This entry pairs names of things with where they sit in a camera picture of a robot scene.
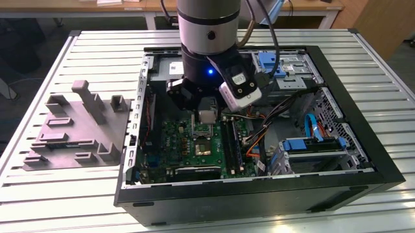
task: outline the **blue drive bracket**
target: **blue drive bracket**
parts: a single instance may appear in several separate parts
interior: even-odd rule
[[[344,139],[343,137],[339,137],[339,138],[338,138],[338,142],[339,142],[339,144],[340,144],[342,149],[346,149],[346,148],[347,148],[346,139]]]
[[[274,68],[275,64],[275,53],[274,52],[259,52],[258,53],[258,59],[259,59],[259,64],[263,69],[266,69],[266,72],[270,73]],[[286,78],[287,73],[283,71],[280,67],[280,63],[278,65],[276,72],[274,74],[275,78]]]

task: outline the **black cable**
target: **black cable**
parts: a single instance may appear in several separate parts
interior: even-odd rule
[[[167,22],[171,24],[171,26],[174,24],[178,24],[179,23],[178,17],[171,17],[168,12],[167,12],[167,9],[166,9],[166,6],[164,6],[164,0],[160,0],[160,7],[162,7],[162,10],[163,10],[163,13],[164,13],[164,18],[166,18]]]
[[[164,0],[160,0],[160,7],[162,7],[162,10],[164,13],[166,20],[167,20],[167,22],[170,22],[171,17],[170,17],[170,14],[168,14],[166,6],[164,6]]]
[[[258,149],[259,149],[259,159],[266,166],[264,175],[267,175],[268,161],[267,161],[266,138],[264,137],[258,142]]]
[[[290,2],[290,14],[288,14],[288,16],[294,16],[294,5],[292,5],[292,2],[291,2],[291,0],[288,0],[288,2]]]
[[[254,8],[252,8],[252,5],[250,3],[250,0],[246,0],[246,4],[247,4],[248,10],[250,10],[250,14],[251,14],[251,20],[255,21],[255,13],[254,13]]]
[[[264,7],[264,4],[262,3],[260,0],[256,0],[258,2],[258,5],[259,5],[259,8],[266,16],[266,20],[267,20],[267,23],[268,23],[268,27],[270,27],[270,32],[271,32],[271,37],[272,37],[272,41],[274,41],[274,45],[275,45],[275,64],[274,64],[274,68],[270,72],[270,76],[274,77],[274,74],[276,72],[276,69],[278,69],[278,65],[279,65],[279,45],[278,45],[278,40],[276,40],[276,35],[275,35],[275,31],[274,31],[274,26],[272,26],[272,23],[271,23],[271,19],[270,19],[270,16],[268,16],[268,12],[267,12],[267,9]]]

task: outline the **aluminum table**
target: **aluminum table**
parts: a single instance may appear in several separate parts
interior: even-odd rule
[[[102,99],[134,98],[144,47],[179,46],[178,31],[72,33],[0,158],[0,232],[386,232],[415,229],[415,96],[359,34],[348,30],[278,30],[282,45],[318,45],[346,85],[406,182],[335,212],[144,228],[114,207],[118,166],[27,172],[50,94],[80,100],[74,80]],[[248,45],[272,45],[256,30]]]

